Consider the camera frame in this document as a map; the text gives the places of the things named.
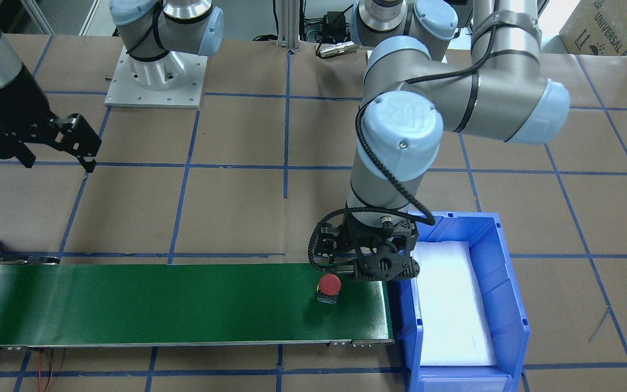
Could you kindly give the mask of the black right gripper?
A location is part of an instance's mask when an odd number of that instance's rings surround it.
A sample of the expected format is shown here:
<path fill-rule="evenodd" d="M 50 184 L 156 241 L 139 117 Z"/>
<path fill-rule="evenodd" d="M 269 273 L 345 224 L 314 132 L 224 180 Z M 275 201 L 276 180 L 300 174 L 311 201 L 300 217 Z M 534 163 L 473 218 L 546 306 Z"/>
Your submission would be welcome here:
<path fill-rule="evenodd" d="M 22 69 L 12 82 L 0 87 L 0 160 L 16 158 L 32 168 L 36 156 L 27 147 L 30 143 L 74 156 L 90 174 L 97 166 L 94 158 L 101 139 L 82 115 L 55 115 L 28 69 Z"/>

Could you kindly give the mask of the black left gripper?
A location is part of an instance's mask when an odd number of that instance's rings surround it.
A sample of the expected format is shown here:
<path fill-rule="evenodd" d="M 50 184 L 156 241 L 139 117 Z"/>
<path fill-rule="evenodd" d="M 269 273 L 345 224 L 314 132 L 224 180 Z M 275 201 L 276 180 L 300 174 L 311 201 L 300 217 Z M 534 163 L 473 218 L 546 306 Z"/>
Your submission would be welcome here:
<path fill-rule="evenodd" d="M 369 226 L 352 212 L 343 212 L 343 223 L 330 225 L 329 220 L 338 215 L 331 212 L 316 224 L 316 255 L 329 258 L 329 263 L 316 265 L 317 270 L 368 281 L 413 279 L 420 274 L 411 251 L 421 217 L 383 212 L 381 226 Z"/>

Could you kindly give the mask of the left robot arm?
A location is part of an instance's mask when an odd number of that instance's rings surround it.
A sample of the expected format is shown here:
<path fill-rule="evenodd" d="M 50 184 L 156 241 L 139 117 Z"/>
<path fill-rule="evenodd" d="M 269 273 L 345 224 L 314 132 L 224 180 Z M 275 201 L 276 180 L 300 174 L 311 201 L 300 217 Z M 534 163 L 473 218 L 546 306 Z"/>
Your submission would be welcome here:
<path fill-rule="evenodd" d="M 472 65 L 443 62 L 458 15 L 444 1 L 356 1 L 351 37 L 372 47 L 355 117 L 356 153 L 344 208 L 324 216 L 307 246 L 311 266 L 352 279 L 415 278 L 418 225 L 435 225 L 416 198 L 443 132 L 544 144 L 564 126 L 565 86 L 542 76 L 536 1 L 475 1 Z"/>

